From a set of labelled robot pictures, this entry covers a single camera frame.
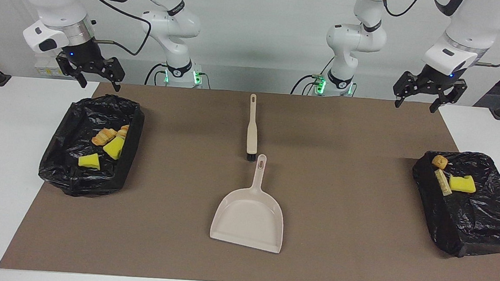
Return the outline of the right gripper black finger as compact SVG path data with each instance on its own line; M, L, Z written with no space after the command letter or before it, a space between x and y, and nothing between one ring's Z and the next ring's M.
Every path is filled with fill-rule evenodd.
M72 67L69 59L63 52L60 52L55 59L59 65L61 72L65 76L71 76L72 78L77 80L81 88L87 87L87 80L82 74L81 67L79 66L77 66L76 68Z
M123 81L126 73L121 66L121 63L116 57L104 59L102 61L101 76L110 81L115 92L120 91L120 83Z

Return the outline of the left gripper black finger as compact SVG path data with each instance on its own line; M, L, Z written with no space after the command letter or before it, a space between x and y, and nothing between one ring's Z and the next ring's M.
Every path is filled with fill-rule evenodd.
M418 94L418 75L405 71L393 86L393 93L396 96L395 107L399 108L405 98Z
M450 103L455 104L459 98L461 98L467 86L466 81L460 79L450 85L438 85L434 87L432 92L434 92L438 98L430 105L430 112L433 114L443 105L448 105Z

